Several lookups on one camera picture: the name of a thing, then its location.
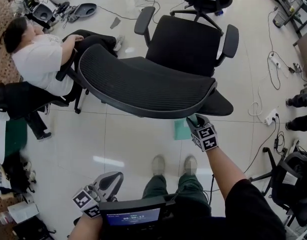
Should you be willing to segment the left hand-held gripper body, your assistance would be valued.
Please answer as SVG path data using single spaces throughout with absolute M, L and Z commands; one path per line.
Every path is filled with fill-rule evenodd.
M 117 186 L 102 190 L 99 186 L 89 184 L 81 188 L 72 197 L 72 201 L 84 215 L 89 218 L 96 218 L 101 215 L 100 204 L 113 202 L 117 193 Z

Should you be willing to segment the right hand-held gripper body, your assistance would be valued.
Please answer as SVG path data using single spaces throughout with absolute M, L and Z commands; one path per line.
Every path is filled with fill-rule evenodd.
M 202 152 L 214 149 L 219 146 L 218 135 L 212 124 L 195 128 L 191 133 L 193 142 Z

